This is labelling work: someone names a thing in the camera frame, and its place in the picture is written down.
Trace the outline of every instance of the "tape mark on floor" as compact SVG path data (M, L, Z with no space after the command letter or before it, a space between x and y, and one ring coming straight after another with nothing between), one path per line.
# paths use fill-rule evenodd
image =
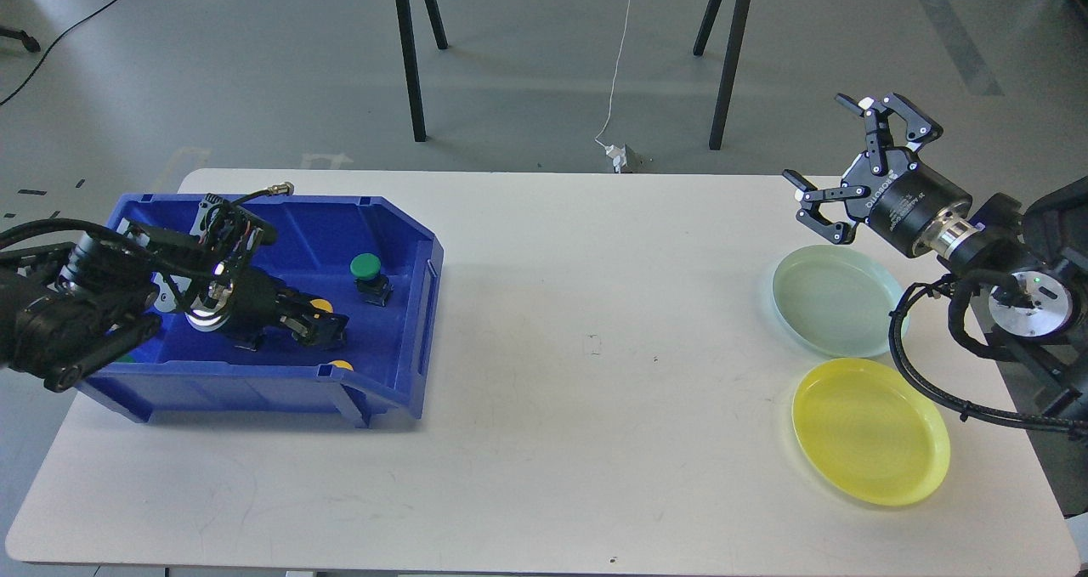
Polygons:
M586 335L582 339L582 354L585 356L601 356L601 337L598 335Z
M208 159L211 156L210 148L194 148L191 146L184 146L174 151L174 155L170 156L170 160L166 161L165 169L159 174L159 177L151 184L152 193L161 193L166 186L166 180L174 174L174 171L182 164L183 159L191 157L193 168L185 173L191 173L198 169L203 169L208 167Z
M960 72L960 78L972 95L1002 97L1005 93L998 85L997 77L982 59L967 27L960 21L949 0L918 0L922 11L932 24L949 58Z
M298 169L314 169L314 161L329 161L329 169L339 169L345 163L355 162L344 152L338 155L302 155L302 162Z

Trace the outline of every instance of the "black table leg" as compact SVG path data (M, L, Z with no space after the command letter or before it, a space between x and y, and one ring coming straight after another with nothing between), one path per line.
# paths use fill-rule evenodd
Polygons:
M729 101L733 96L733 81L737 63L741 57L741 41L744 40L744 25L752 0L737 0L733 7L733 23L729 27L729 46L726 48L726 64L721 69L721 84L718 85L718 101L714 106L714 122L710 124L710 149L721 149L721 137L726 132L726 116Z
M706 49L706 40L710 38L710 29L714 21L718 17L718 8L721 8L721 0L709 0L706 2L706 12L703 13L703 24L698 26L698 35L695 36L695 48L691 51L696 57L703 56Z
M416 36L411 29L411 7L408 0L396 0L397 25L400 27L400 51L405 58L405 81L408 83L408 109L417 142L426 142L423 125L423 99L419 91L419 65L416 62Z
M434 42L438 45L438 50L446 50L449 44L446 42L446 29L442 26L442 14L438 13L437 0L423 0L426 4L426 15L431 19L431 28L434 30Z

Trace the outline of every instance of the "green button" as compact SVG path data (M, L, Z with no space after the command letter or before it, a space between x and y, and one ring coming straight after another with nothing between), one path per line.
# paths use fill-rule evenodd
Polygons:
M363 282L369 282L378 277L382 270L382 259L367 253L351 259L351 274Z

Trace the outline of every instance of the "power adapter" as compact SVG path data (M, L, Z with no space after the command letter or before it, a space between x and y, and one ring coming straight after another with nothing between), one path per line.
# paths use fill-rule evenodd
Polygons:
M635 173L646 163L646 160L627 144L623 144L622 148L605 146L605 155L613 160L613 171L616 173Z

